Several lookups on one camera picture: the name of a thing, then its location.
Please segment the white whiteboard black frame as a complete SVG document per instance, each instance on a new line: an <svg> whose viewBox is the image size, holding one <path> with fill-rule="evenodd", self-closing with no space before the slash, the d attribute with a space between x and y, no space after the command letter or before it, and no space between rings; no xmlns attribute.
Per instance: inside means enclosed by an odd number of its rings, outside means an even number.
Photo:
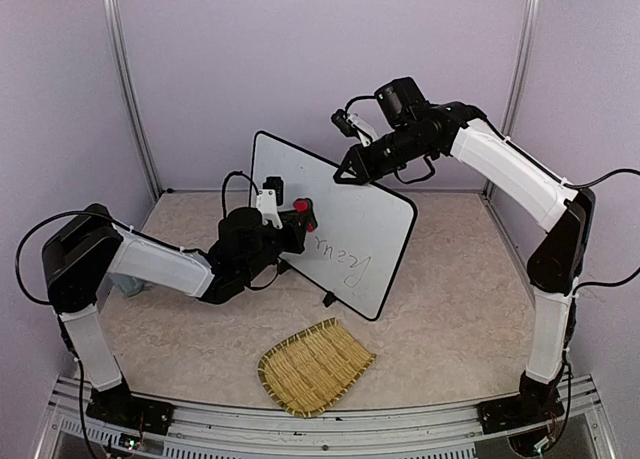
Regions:
<svg viewBox="0 0 640 459"><path fill-rule="evenodd" d="M251 176L284 181L285 209L313 202L318 227L305 252L285 254L294 270L368 321L381 316L413 232L418 210L406 196L376 183L339 185L337 165L266 131L254 135Z"/></svg>

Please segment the red bone-shaped eraser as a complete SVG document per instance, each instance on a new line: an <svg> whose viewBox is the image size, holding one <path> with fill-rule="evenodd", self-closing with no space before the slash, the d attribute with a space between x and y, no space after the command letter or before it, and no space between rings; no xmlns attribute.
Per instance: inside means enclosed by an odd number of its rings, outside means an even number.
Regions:
<svg viewBox="0 0 640 459"><path fill-rule="evenodd" d="M318 222L312 200L310 198L298 198L293 202L293 206L298 215L299 225L307 232L314 232L318 227Z"/></svg>

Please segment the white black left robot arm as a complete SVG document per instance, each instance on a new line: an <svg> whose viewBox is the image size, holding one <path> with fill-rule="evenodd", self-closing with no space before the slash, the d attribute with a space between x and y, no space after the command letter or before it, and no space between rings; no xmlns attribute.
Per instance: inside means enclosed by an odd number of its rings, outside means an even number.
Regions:
<svg viewBox="0 0 640 459"><path fill-rule="evenodd" d="M66 224L42 247L47 297L82 376L102 393L102 409L121 424L140 413L137 397L104 336L97 291L108 275L167 287L198 301L220 305L245 290L284 253L300 255L317 219L313 202L297 198L283 209L284 182L269 176L248 206L224 208L218 239L208 251L166 243L125 225L102 204L62 213Z"/></svg>

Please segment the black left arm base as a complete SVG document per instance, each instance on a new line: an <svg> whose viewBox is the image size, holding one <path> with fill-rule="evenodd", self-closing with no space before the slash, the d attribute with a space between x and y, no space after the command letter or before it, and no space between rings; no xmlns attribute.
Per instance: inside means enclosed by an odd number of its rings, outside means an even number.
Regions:
<svg viewBox="0 0 640 459"><path fill-rule="evenodd" d="M91 390L86 414L107 424L166 436L174 406L168 402L133 395L126 381L105 390Z"/></svg>

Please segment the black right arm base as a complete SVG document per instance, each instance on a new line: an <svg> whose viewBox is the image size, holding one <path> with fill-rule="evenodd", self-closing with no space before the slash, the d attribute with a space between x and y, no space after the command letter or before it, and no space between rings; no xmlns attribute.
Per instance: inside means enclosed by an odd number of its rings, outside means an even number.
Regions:
<svg viewBox="0 0 640 459"><path fill-rule="evenodd" d="M560 417L564 406L557 386L562 373L560 370L549 383L543 383L523 372L517 394L480 402L477 412L483 433L493 434Z"/></svg>

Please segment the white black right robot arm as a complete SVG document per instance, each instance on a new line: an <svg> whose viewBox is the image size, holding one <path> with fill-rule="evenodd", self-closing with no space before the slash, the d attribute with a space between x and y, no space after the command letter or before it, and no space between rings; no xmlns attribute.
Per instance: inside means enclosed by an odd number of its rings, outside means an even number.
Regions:
<svg viewBox="0 0 640 459"><path fill-rule="evenodd" d="M375 102L389 131L378 134L353 112L355 103ZM590 236L595 196L555 173L502 133L479 107L428 100L411 77L394 79L355 96L330 116L345 137L355 139L334 174L338 184L363 186L399 172L415 160L435 174L434 161L452 158L481 175L539 230L539 243L523 264L534 307L532 343L523 377L529 385L513 398L511 412L535 421L551 403L543 386L565 367L571 320Z"/></svg>

